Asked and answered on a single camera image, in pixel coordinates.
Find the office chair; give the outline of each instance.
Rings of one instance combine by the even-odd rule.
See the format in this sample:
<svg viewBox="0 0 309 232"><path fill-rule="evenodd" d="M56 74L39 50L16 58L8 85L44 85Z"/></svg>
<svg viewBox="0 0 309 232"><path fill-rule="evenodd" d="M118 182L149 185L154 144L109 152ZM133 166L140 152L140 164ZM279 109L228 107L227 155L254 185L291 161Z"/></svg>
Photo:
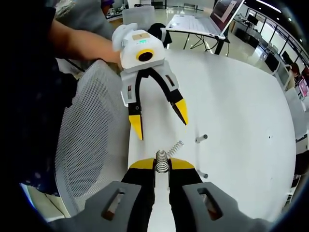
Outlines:
<svg viewBox="0 0 309 232"><path fill-rule="evenodd" d="M65 109L56 158L60 197L74 216L85 201L127 171L130 123L122 82L98 60L83 74L72 106Z"/></svg>
<svg viewBox="0 0 309 232"><path fill-rule="evenodd" d="M122 11L125 25L137 23L138 29L147 31L155 21L155 8L153 6L141 6Z"/></svg>

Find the table surface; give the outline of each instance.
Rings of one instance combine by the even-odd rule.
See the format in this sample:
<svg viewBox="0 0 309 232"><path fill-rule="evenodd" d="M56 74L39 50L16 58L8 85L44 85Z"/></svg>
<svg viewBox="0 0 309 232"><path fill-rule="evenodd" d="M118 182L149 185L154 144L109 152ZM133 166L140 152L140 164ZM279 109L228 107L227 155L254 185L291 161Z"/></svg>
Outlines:
<svg viewBox="0 0 309 232"><path fill-rule="evenodd" d="M277 80L249 64L192 51L166 51L187 103L185 126L152 78L143 79L140 99L144 141L131 127L128 166L184 146L186 160L239 204L252 218L273 221L287 199L295 168L290 110ZM195 138L208 139L200 144Z"/></svg>

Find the monitor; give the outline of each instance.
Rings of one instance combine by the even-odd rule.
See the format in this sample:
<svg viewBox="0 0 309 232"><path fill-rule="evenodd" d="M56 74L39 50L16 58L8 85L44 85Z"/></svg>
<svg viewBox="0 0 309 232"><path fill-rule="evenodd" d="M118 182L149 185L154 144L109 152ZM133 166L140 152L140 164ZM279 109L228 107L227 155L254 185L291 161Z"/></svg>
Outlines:
<svg viewBox="0 0 309 232"><path fill-rule="evenodd" d="M220 0L211 13L211 19L221 31L221 35L228 28L245 0Z"/></svg>
<svg viewBox="0 0 309 232"><path fill-rule="evenodd" d="M288 64L288 65L293 64L293 61L291 60L289 54L288 54L286 51L284 51L283 54L282 54L281 56L282 56L282 58L283 58L283 60L284 60L284 62L285 62L286 64Z"/></svg>
<svg viewBox="0 0 309 232"><path fill-rule="evenodd" d="M251 22L251 23L253 23L254 25L257 25L257 23L258 23L258 19L257 18L255 18L254 16L252 16L251 14L248 16L248 21L249 22Z"/></svg>

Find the floor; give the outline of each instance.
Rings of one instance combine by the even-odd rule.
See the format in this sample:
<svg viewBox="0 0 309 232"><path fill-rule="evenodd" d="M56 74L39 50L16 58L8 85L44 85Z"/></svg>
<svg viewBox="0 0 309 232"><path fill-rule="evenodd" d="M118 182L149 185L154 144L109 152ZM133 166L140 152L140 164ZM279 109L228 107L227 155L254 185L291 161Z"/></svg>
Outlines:
<svg viewBox="0 0 309 232"><path fill-rule="evenodd" d="M174 15L208 15L202 11L194 11L194 10L184 10L183 7L172 7L167 8L166 10L155 10L156 20L157 22L163 23L164 25L167 25L168 22L173 18ZM185 44L185 41L187 39L186 33L179 33L179 32L171 32L171 38L172 43L169 44L168 49L183 49L183 46ZM234 34L229 32L228 39L231 42L231 44L228 45L227 43L224 44L220 55L226 56L228 53L228 57L237 59L239 61L248 63L250 65L253 65L267 73L272 73L272 71L269 69L269 67L265 64L263 59L263 50L259 47L254 49L249 44L244 43L242 40L237 38ZM199 41L199 38L195 35L190 35L189 40L186 45L186 50L189 50L196 42ZM207 49L212 48L216 44L216 40L212 38L205 37L205 44ZM192 51L205 51L205 47L199 46ZM214 53L215 48L211 49L209 52Z"/></svg>

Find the metal spring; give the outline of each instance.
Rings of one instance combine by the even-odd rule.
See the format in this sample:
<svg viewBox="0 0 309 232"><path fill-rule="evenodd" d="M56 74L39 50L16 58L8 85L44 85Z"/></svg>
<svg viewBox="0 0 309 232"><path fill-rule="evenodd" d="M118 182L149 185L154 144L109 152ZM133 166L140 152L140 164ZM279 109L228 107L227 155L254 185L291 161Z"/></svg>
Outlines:
<svg viewBox="0 0 309 232"><path fill-rule="evenodd" d="M166 154L166 151L164 150L158 150L155 154L156 159L156 171L158 173L166 173L169 170L169 163L168 163L168 156Z"/></svg>
<svg viewBox="0 0 309 232"><path fill-rule="evenodd" d="M176 152L184 145L184 143L179 140L172 148L168 151L167 156L171 158L176 154Z"/></svg>

